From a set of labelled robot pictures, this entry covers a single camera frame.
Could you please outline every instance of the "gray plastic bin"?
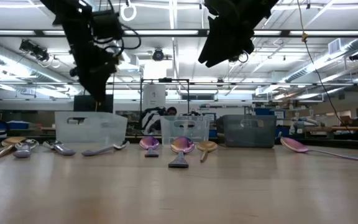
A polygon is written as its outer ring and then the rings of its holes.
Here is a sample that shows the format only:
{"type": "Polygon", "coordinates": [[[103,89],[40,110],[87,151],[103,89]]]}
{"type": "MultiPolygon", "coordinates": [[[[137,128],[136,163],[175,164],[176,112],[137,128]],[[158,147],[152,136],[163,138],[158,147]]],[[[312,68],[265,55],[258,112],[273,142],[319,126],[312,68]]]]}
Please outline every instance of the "gray plastic bin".
{"type": "Polygon", "coordinates": [[[218,136],[227,147],[274,146],[276,116],[224,115],[217,120],[218,136]]]}

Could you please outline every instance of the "box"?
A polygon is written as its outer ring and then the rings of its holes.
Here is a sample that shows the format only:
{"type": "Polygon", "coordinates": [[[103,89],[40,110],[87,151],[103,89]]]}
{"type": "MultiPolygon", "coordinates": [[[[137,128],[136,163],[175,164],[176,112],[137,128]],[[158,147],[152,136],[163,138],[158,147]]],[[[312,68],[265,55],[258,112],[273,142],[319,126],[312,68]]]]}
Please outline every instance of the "box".
{"type": "Polygon", "coordinates": [[[121,145],[127,118],[103,112],[55,112],[56,139],[62,143],[121,145]]]}
{"type": "Polygon", "coordinates": [[[274,146],[276,116],[224,115],[217,123],[218,136],[224,138],[227,147],[274,146]]]}
{"type": "Polygon", "coordinates": [[[209,117],[162,116],[162,144],[169,146],[177,137],[186,136],[194,142],[208,141],[209,117]]]}

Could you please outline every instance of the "purple spoon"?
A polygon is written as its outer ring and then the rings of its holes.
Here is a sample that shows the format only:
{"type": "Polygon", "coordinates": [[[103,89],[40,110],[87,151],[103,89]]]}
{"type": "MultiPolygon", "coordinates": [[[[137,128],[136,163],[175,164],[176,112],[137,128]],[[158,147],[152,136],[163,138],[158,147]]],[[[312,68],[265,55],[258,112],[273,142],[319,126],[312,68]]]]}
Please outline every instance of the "purple spoon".
{"type": "Polygon", "coordinates": [[[140,140],[139,145],[146,149],[147,152],[144,154],[144,157],[158,157],[158,154],[154,151],[158,148],[160,142],[153,136],[146,136],[140,140]]]}
{"type": "Polygon", "coordinates": [[[96,151],[86,150],[86,151],[82,152],[82,155],[83,156],[96,156],[96,155],[104,153],[104,152],[108,152],[108,151],[112,151],[112,150],[124,149],[128,145],[129,145],[129,141],[123,141],[120,146],[118,146],[116,144],[113,144],[113,145],[110,145],[110,146],[106,146],[106,147],[104,147],[102,149],[96,150],[96,151]]]}
{"type": "Polygon", "coordinates": [[[187,168],[189,164],[185,160],[185,154],[193,151],[194,142],[188,137],[179,137],[173,140],[171,150],[176,152],[178,156],[168,164],[170,168],[187,168]]]}
{"type": "Polygon", "coordinates": [[[340,158],[343,158],[343,159],[350,159],[350,160],[358,161],[358,157],[354,157],[354,156],[345,156],[345,155],[335,154],[335,153],[331,153],[331,152],[308,149],[302,143],[300,143],[300,142],[298,142],[298,141],[296,141],[294,139],[291,139],[291,138],[281,137],[280,142],[285,147],[289,148],[290,150],[292,150],[294,152],[298,152],[298,153],[320,152],[320,153],[323,153],[323,154],[328,154],[328,155],[340,157],[340,158]]]}

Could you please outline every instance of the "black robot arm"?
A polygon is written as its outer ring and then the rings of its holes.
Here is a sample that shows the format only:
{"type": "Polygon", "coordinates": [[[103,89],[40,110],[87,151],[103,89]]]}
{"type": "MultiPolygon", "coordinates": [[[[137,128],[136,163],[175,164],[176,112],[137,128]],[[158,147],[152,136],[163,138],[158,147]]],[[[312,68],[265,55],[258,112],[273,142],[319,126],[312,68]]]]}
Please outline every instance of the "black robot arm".
{"type": "Polygon", "coordinates": [[[121,49],[117,54],[97,46],[121,40],[124,31],[114,9],[92,12],[92,7],[79,0],[41,0],[56,15],[55,26],[65,31],[70,53],[76,67],[70,70],[71,76],[78,76],[81,85],[95,98],[104,101],[106,82],[115,73],[121,49]]]}

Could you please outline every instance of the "workbench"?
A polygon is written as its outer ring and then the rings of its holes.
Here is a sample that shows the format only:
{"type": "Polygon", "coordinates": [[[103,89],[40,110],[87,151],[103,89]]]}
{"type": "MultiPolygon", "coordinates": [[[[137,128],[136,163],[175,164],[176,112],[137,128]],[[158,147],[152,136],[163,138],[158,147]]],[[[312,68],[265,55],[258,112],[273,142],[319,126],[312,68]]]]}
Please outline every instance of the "workbench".
{"type": "MultiPolygon", "coordinates": [[[[0,223],[358,224],[358,162],[274,149],[219,147],[204,164],[169,169],[137,144],[96,157],[43,147],[0,159],[0,223]]],[[[313,147],[358,156],[358,150],[313,147]]]]}

